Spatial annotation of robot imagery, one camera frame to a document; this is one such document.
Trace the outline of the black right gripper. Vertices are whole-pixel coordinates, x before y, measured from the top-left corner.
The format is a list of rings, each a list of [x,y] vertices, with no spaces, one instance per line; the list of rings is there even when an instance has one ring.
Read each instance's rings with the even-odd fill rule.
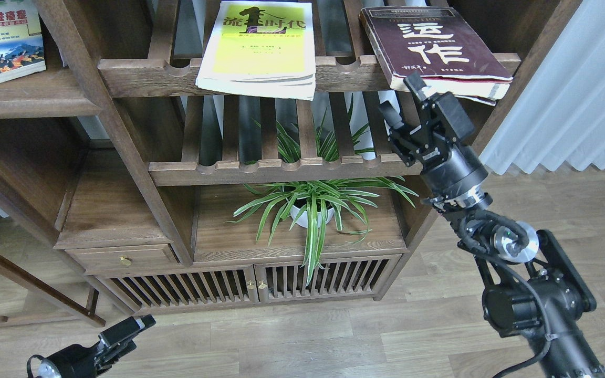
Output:
[[[432,129],[432,143],[420,144],[416,134],[423,128],[405,124],[392,103],[384,101],[379,111],[388,126],[389,141],[397,155],[411,166],[422,163],[422,180],[432,196],[422,202],[438,211],[472,211],[486,209],[492,197],[481,184],[489,173],[475,151],[463,143],[475,132],[475,125],[453,93],[437,93],[417,72],[404,79],[413,96],[423,127]]]

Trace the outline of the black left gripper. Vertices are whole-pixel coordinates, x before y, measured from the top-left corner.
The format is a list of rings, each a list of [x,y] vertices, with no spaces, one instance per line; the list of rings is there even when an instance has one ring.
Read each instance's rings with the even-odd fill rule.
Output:
[[[137,348],[139,333],[156,325],[152,315],[129,317],[99,334],[99,342],[87,348],[65,347],[49,357],[36,355],[40,366],[35,377],[97,377],[113,368],[120,358]]]

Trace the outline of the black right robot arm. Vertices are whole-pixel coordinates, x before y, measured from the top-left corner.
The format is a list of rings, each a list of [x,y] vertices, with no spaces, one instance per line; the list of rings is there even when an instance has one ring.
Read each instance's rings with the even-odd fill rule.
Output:
[[[408,123],[388,101],[379,109],[389,141],[401,160],[422,163],[431,191],[423,202],[450,223],[457,246],[473,254],[484,284],[484,319],[500,337],[522,335],[534,356],[497,377],[539,363],[546,377],[605,377],[576,322],[597,303],[552,232],[535,230],[489,210],[481,189],[488,176],[475,151],[464,144],[474,125],[452,93],[437,93],[416,72],[405,85],[419,122]]]

